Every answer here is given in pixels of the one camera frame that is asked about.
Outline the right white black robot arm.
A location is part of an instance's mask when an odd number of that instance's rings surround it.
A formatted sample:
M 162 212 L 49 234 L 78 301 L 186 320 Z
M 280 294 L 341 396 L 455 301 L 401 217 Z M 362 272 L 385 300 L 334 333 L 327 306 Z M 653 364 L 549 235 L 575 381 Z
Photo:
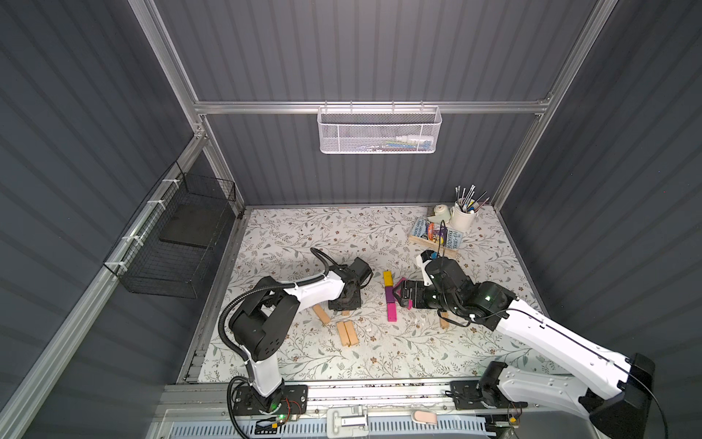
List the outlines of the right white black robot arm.
M 492 361 L 473 388 L 453 386 L 456 405 L 488 408 L 522 404 L 546 406 L 580 416 L 609 438 L 642 438 L 652 405 L 654 362 L 605 349 L 547 318 L 494 282 L 475 283 L 457 261 L 421 255 L 420 281 L 391 287 L 401 307 L 432 309 L 458 327 L 485 327 L 516 341 L 566 369 L 554 376 Z

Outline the yellow block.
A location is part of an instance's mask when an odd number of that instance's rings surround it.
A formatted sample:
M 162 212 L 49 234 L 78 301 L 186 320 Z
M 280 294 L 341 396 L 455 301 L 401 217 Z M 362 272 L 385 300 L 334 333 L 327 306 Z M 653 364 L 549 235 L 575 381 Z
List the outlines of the yellow block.
M 393 277 L 392 277 L 391 271 L 384 271 L 383 272 L 383 283 L 384 283 L 385 287 L 393 287 L 394 282 L 393 282 Z

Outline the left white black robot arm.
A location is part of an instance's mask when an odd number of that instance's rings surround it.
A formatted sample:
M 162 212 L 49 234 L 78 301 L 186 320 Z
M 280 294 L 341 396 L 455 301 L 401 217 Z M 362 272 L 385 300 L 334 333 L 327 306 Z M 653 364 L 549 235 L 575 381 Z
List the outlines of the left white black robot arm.
M 368 263 L 360 258 L 350 264 L 337 263 L 320 249 L 312 255 L 323 263 L 323 271 L 303 280 L 279 282 L 270 276 L 236 296 L 219 315 L 221 342 L 244 362 L 254 395 L 276 404 L 283 397 L 284 381 L 277 351 L 299 312 L 324 302 L 360 294 L 372 279 Z

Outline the purple block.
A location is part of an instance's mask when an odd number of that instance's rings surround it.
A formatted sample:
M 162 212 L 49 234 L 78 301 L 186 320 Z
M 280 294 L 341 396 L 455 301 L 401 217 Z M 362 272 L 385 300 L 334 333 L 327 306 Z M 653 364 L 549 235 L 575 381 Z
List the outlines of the purple block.
M 397 303 L 393 285 L 385 286 L 385 301 L 387 305 L 395 305 Z

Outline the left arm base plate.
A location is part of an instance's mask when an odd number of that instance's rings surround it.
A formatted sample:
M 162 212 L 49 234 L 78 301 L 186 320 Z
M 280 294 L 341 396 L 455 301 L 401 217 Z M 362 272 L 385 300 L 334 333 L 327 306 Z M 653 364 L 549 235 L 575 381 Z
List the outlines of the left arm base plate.
M 283 384 L 263 397 L 248 384 L 238 384 L 232 393 L 233 413 L 238 416 L 300 415 L 307 410 L 309 387 Z

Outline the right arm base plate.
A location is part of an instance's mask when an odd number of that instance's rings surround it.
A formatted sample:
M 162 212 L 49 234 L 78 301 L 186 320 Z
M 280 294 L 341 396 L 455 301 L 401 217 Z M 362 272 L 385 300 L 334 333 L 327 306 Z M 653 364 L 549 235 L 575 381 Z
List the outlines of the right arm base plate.
M 516 409 L 528 407 L 527 402 L 511 402 L 498 389 L 484 390 L 479 380 L 452 380 L 444 395 L 450 398 L 457 410 Z

